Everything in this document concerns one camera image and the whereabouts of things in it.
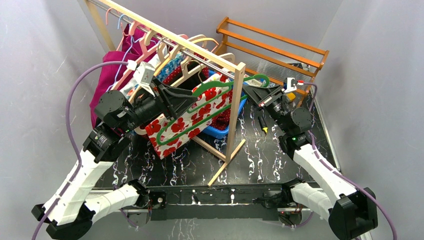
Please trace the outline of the black base frame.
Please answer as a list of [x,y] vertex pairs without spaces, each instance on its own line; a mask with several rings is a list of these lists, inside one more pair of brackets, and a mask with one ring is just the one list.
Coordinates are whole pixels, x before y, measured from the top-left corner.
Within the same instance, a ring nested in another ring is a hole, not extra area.
[[300,225],[302,210],[324,220],[333,207],[320,188],[299,178],[286,183],[217,186],[150,186],[140,203],[123,207],[130,214],[151,214],[152,221],[174,219],[260,219]]

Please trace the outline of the black garment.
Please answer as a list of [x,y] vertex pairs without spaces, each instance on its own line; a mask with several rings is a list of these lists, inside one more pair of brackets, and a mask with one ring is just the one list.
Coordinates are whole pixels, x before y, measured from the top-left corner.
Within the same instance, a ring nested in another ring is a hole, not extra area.
[[209,68],[205,67],[201,71],[195,73],[193,76],[189,77],[178,87],[185,90],[194,90],[195,87],[205,82],[209,78]]

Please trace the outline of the wooden clothes rack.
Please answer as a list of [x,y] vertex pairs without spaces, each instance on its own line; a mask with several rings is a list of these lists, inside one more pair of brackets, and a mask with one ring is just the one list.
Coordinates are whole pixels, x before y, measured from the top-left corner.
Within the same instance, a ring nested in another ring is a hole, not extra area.
[[180,35],[177,35],[156,23],[147,20],[146,18],[138,15],[137,13],[119,5],[118,3],[112,0],[86,0],[85,4],[93,18],[95,24],[98,27],[106,45],[109,49],[113,49],[115,47],[112,39],[110,37],[109,31],[106,27],[106,23],[103,22],[103,19],[100,17],[100,14],[97,8],[101,8],[107,11],[109,8],[116,10],[118,13],[124,14],[132,21],[135,22],[135,27],[142,30],[146,33],[145,35],[145,43],[149,44],[151,37],[155,37],[160,41],[163,41],[166,45],[173,48],[173,52],[166,56],[165,59],[172,59],[175,57],[177,52],[182,52],[188,57],[195,59],[200,62],[200,67],[205,65],[211,69],[215,69],[217,72],[222,73],[222,75],[226,76],[233,81],[230,83],[232,86],[232,102],[230,105],[222,108],[222,110],[226,110],[227,108],[231,108],[231,115],[229,121],[229,133],[227,135],[226,141],[226,154],[223,157],[222,153],[217,151],[214,147],[208,145],[206,142],[201,140],[198,137],[194,137],[193,140],[199,145],[203,146],[210,153],[214,154],[217,158],[221,159],[224,164],[220,167],[220,169],[215,173],[212,179],[207,184],[211,187],[218,177],[222,174],[222,172],[226,169],[226,167],[230,164],[231,160],[234,156],[239,152],[240,148],[244,145],[245,139],[242,139],[241,142],[237,145],[237,147],[233,147],[233,143],[235,142],[235,132],[237,128],[237,120],[238,120],[238,109],[241,102],[241,94],[242,94],[242,86],[244,82],[245,76],[245,68],[246,64],[241,62],[238,65],[231,63],[230,61],[217,56],[216,54],[196,45],[194,42],[189,41],[183,38]]

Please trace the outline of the blue plastic bin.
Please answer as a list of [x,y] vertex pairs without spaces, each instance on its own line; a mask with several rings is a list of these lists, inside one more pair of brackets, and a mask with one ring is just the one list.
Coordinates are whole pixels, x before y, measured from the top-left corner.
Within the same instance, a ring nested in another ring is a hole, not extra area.
[[218,118],[212,122],[212,124],[210,124],[202,131],[202,133],[215,139],[223,139],[226,137],[230,131],[230,114],[230,108],[222,112]]

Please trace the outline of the orange wooden shoe rack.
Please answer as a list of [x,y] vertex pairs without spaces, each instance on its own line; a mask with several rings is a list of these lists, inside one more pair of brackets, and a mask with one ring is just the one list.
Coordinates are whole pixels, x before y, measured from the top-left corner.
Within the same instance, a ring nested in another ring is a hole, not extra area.
[[222,35],[218,52],[234,54],[236,61],[245,63],[247,74],[264,74],[278,85],[289,77],[314,82],[330,53],[229,17],[216,33]]

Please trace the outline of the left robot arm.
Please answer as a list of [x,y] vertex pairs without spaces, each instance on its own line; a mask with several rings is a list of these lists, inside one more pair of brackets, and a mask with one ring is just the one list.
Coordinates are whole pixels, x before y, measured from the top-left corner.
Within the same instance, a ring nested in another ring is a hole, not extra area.
[[128,206],[144,208],[150,191],[138,180],[99,197],[88,195],[99,178],[131,143],[135,128],[147,125],[160,115],[175,120],[196,101],[190,90],[152,81],[153,91],[131,103],[119,90],[104,93],[95,107],[100,119],[77,153],[77,161],[56,194],[32,209],[33,216],[47,224],[54,240],[78,240],[101,218]]

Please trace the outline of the yellow grey small object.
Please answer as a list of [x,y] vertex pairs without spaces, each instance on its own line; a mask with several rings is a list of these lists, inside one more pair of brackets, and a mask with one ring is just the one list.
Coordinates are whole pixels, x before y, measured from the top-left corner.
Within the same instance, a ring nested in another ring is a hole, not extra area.
[[296,95],[293,92],[286,93],[285,96],[289,103],[293,102],[296,98]]

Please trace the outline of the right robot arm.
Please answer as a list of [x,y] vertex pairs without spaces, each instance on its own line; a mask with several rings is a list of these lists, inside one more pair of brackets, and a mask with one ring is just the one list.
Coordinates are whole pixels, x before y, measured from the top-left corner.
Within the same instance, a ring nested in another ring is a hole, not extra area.
[[244,85],[242,90],[259,109],[265,109],[283,131],[278,142],[281,150],[308,172],[321,187],[316,190],[303,180],[283,185],[278,198],[288,207],[304,205],[326,220],[340,240],[352,240],[378,227],[375,194],[368,187],[360,190],[343,179],[308,136],[313,115],[309,109],[290,109],[282,86]]

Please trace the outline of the black yellow marker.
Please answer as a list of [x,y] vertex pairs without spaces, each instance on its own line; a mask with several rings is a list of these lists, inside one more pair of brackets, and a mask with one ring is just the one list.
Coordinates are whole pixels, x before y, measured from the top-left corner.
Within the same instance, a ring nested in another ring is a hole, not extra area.
[[260,128],[262,129],[262,131],[265,134],[267,134],[268,133],[268,126],[267,126],[267,123],[266,123],[265,119],[262,116],[259,116],[258,117],[258,122],[259,122],[259,125],[260,125]]

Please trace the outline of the white red poppy garment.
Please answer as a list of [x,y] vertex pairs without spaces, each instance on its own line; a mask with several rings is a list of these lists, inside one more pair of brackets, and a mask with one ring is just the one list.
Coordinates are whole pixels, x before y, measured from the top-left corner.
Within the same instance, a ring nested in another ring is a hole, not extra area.
[[164,114],[145,127],[146,134],[160,159],[175,152],[208,127],[212,118],[231,107],[233,81],[220,73],[191,90],[197,102],[177,119]]

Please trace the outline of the red polka dot skirt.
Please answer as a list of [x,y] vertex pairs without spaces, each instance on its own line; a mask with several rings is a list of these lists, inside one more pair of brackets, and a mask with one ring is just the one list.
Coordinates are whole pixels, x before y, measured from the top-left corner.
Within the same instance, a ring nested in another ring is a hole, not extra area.
[[230,124],[230,116],[231,116],[231,109],[228,108],[224,110],[222,113],[213,117],[212,122],[209,126],[217,130],[224,131]]

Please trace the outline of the magenta garment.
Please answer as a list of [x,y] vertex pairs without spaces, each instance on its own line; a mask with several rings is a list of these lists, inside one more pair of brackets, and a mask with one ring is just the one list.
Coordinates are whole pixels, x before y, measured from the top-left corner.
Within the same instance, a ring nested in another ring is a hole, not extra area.
[[[143,43],[143,41],[135,42],[136,40],[143,38],[146,33],[137,28],[135,29],[133,36],[130,36],[128,35],[129,28],[130,26],[127,25],[124,29],[126,36],[123,38],[121,49],[107,52],[102,58],[103,62],[135,61],[142,55],[146,54],[146,51],[142,50],[141,47],[141,43]],[[99,103],[99,99],[105,92],[111,89],[111,85],[117,83],[122,78],[126,69],[127,67],[124,65],[108,65],[101,68],[98,84],[89,104],[91,125],[93,127],[96,126],[98,118],[94,110]]]

